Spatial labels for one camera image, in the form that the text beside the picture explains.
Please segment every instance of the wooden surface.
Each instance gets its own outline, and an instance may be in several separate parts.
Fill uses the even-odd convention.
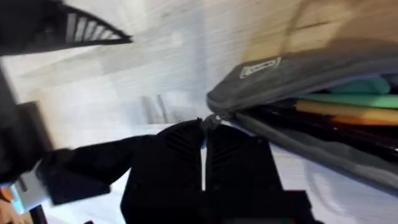
[[[307,50],[392,49],[398,41],[393,0],[67,2],[134,35],[135,42],[4,59],[17,99],[40,102],[56,147],[206,116],[206,92],[244,61]],[[313,192],[317,217],[396,223],[396,199],[286,152],[277,163],[286,186]]]

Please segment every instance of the vent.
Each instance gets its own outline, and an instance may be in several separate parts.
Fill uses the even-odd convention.
[[[131,36],[104,20],[60,2],[46,2],[42,18],[27,43],[2,50],[4,55],[132,43]]]
[[[211,144],[211,171],[216,173],[242,148],[250,137],[228,126],[218,126],[209,137]]]
[[[166,146],[189,168],[200,168],[200,148],[204,140],[200,120],[171,130],[164,139]]]

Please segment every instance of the marker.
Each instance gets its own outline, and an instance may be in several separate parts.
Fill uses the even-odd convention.
[[[360,94],[327,94],[311,93],[299,96],[299,99],[327,103],[368,106],[376,108],[398,108],[398,95],[360,95]]]
[[[331,118],[334,123],[351,124],[351,125],[365,125],[365,126],[397,126],[398,123],[387,121],[376,121],[361,118],[353,118],[349,116],[335,116]]]
[[[398,141],[378,134],[331,123],[327,116],[262,106],[248,111],[249,115],[276,128],[285,128],[312,135],[325,142],[342,142],[355,149],[398,163]]]
[[[308,100],[286,100],[272,106],[296,109],[297,111],[332,116],[350,116],[360,119],[398,123],[398,110],[351,106],[338,103],[321,103]]]

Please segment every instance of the white surface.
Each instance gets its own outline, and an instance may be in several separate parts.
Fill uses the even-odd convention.
[[[154,134],[167,125],[140,126],[134,134]],[[398,200],[332,170],[271,145],[285,189],[306,190],[314,216],[326,224],[397,223]],[[51,208],[43,204],[50,224],[124,223],[120,202],[128,174],[112,185],[108,195]]]

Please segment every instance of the black plastic part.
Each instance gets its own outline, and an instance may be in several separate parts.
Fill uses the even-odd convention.
[[[58,156],[68,157],[67,154],[68,152]],[[43,161],[37,170],[37,176],[46,186],[54,205],[107,194],[111,191],[109,184],[71,172],[58,164],[52,165]]]
[[[235,218],[314,220],[304,191],[284,191],[264,138],[200,120],[176,124],[136,151],[121,210],[126,223],[224,223]],[[206,190],[200,178],[207,139]]]
[[[69,49],[91,45],[111,45],[131,43],[131,36],[126,35],[104,20],[80,9],[67,6],[61,1],[31,0],[32,12],[25,13],[25,8],[5,1],[0,12],[14,11],[15,24],[4,23],[0,36],[0,55],[31,54],[53,50]],[[24,38],[10,36],[24,35]]]
[[[131,166],[134,150],[145,148],[152,136],[59,149],[44,156],[36,171],[54,205],[110,192],[110,185]]]

